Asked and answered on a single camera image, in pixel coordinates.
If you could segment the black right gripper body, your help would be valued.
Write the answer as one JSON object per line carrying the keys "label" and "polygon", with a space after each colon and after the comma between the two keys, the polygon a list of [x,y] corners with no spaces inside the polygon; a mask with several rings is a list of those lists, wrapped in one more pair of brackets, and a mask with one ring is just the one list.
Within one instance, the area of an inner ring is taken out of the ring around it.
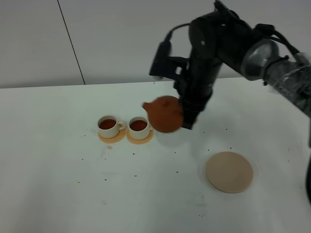
{"label": "black right gripper body", "polygon": [[188,59],[172,57],[168,52],[168,78],[176,82],[180,106],[184,114],[198,114],[204,110],[212,95],[212,88],[222,62],[209,49],[192,48]]}

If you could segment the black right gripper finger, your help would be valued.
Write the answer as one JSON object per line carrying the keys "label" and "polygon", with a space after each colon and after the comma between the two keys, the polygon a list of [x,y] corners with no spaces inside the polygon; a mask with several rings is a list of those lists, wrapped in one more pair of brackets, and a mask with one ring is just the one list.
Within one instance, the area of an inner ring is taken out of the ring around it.
{"label": "black right gripper finger", "polygon": [[183,109],[183,124],[182,128],[191,130],[196,123],[196,119],[200,114],[200,110],[189,108],[189,107],[182,107]]}

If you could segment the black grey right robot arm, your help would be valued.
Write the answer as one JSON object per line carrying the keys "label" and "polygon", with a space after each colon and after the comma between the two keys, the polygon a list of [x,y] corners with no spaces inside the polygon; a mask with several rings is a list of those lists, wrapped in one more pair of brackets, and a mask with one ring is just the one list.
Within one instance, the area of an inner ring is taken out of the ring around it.
{"label": "black grey right robot arm", "polygon": [[222,65],[250,81],[262,80],[305,115],[311,114],[311,64],[274,26],[251,28],[222,2],[189,25],[188,63],[175,88],[183,112],[182,127],[191,129],[212,96]]}

